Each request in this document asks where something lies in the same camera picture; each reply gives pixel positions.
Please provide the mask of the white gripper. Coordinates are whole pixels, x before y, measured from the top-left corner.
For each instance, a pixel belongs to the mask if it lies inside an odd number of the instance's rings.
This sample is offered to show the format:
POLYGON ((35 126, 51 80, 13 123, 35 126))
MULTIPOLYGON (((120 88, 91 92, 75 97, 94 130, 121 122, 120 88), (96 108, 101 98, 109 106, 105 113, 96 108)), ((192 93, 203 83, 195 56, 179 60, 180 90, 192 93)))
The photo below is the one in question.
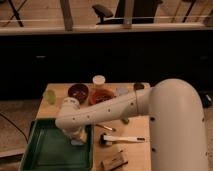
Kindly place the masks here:
POLYGON ((86 133, 85 127, 78 127, 74 130, 63 129, 63 133, 70 139, 75 139, 75 140, 87 139, 87 133, 86 133))

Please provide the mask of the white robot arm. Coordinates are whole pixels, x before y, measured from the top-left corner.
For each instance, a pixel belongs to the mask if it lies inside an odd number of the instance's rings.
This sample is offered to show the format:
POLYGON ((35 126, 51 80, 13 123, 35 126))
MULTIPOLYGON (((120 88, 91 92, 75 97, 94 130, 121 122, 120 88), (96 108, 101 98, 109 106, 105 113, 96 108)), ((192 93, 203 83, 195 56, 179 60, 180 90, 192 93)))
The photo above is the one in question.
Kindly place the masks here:
POLYGON ((181 79, 79 108, 66 98, 55 124, 68 137, 81 126, 123 117, 147 116, 152 171, 209 171, 204 110, 195 88, 181 79))

